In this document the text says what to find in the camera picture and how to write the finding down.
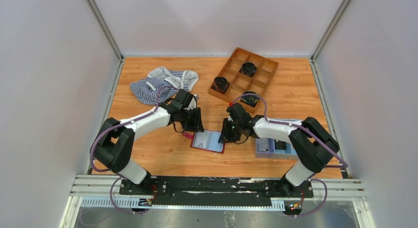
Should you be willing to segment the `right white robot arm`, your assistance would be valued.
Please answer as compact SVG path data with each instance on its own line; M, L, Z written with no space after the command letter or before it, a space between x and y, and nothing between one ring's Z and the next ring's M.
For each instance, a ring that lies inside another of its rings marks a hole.
M252 117L241 104L233 103L223 120L220 143L236 143L241 136L267 138L292 145L298 161L284 174L282 181L300 186L312 175L320 173L332 158L338 158L340 146L331 134L313 117L302 121L275 120L262 115Z

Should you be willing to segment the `dark VIP credit card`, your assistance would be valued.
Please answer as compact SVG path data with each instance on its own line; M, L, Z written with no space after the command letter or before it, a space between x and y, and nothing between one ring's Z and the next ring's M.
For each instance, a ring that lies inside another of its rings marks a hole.
M281 150L281 151L286 151L287 150L287 144L286 142L280 141L280 140L275 140L275 150Z

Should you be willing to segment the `red leather card holder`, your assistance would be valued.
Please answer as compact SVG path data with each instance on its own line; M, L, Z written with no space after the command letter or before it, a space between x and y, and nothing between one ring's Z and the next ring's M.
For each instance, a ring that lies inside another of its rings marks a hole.
M218 142L221 136L219 131L204 130L203 132L194 132L193 134L183 132L182 135L191 140L191 148L224 154L225 143Z

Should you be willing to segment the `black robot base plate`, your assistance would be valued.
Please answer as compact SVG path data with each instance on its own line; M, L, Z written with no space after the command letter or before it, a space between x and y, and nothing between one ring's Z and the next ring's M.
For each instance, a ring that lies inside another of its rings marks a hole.
M298 187L281 179L152 176L136 185L124 179L121 195L149 195L156 205L269 206L273 198L302 201L313 197L310 182Z

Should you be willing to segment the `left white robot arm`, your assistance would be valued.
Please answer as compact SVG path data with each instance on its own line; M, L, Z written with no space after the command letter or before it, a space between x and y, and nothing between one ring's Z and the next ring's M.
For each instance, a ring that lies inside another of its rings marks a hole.
M140 137L166 126L181 124L178 133L204 132L198 96L179 90L174 98L158 102L149 111L137 116L116 120L106 119L90 149L91 167L93 161L133 184L140 185L150 178L150 173L131 158L133 145Z

